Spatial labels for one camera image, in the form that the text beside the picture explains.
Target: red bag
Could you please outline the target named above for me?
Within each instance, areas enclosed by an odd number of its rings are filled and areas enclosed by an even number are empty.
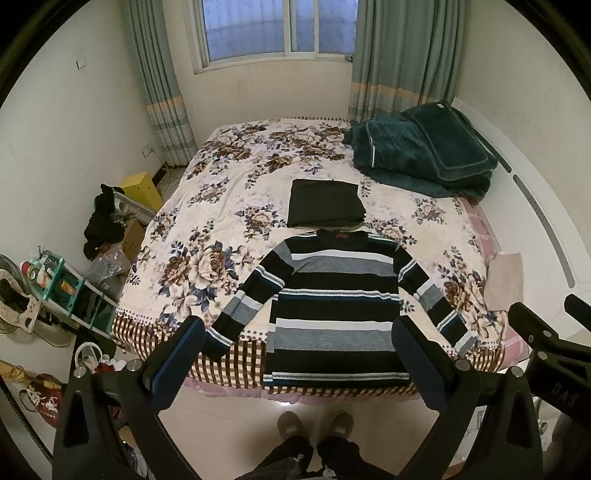
[[[59,381],[48,374],[38,375],[41,380],[50,380],[59,384]],[[63,396],[58,388],[48,388],[37,382],[32,382],[27,387],[27,396],[35,405],[35,408],[43,419],[52,427],[57,427],[57,416],[60,411]]]

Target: cardboard box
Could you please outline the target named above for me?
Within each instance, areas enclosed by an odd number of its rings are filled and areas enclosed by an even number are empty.
[[[146,171],[127,177],[121,184],[121,188],[130,199],[146,205],[155,212],[164,205],[158,190],[154,186],[154,182],[152,182],[152,178]]]
[[[125,236],[121,242],[121,247],[123,248],[123,253],[131,263],[135,262],[138,256],[139,248],[144,241],[145,234],[144,228],[135,218],[127,220]]]

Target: green comforter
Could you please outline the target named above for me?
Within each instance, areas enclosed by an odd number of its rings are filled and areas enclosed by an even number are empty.
[[[484,196],[498,163],[464,114],[443,101],[353,122],[344,142],[364,175],[437,198]]]

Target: checkered bed skirt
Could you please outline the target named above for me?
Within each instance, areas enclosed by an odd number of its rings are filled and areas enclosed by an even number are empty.
[[[115,316],[111,335],[121,348],[134,350],[142,360],[148,358],[159,343],[170,337],[170,334],[154,332],[151,325],[142,325],[125,314]],[[466,354],[466,359],[477,370],[495,372],[502,365],[504,356],[504,347],[496,350],[473,348]],[[189,374],[200,382],[233,388],[265,388],[271,394],[380,397],[394,394],[414,395],[417,392],[413,385],[386,388],[263,387],[261,381],[264,364],[265,343],[260,340],[236,342],[218,362],[199,354]]]

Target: tape roll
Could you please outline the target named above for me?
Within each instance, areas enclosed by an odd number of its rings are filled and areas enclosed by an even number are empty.
[[[115,199],[115,213],[120,216],[127,215],[129,213],[129,205],[120,199]]]

